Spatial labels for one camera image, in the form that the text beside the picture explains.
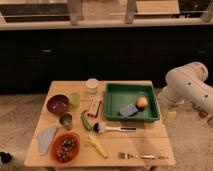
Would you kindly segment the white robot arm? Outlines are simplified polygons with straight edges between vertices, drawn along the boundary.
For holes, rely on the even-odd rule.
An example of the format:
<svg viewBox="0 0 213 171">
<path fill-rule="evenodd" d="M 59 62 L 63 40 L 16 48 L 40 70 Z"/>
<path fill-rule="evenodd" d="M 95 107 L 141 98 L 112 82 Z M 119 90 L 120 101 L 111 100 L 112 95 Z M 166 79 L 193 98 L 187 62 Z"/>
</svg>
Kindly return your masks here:
<svg viewBox="0 0 213 171">
<path fill-rule="evenodd" d="M 165 77 L 166 86 L 159 94 L 161 105 L 171 108 L 189 100 L 211 117 L 207 123 L 213 127 L 213 87 L 205 83 L 208 69 L 201 62 L 192 62 L 171 69 Z"/>
</svg>

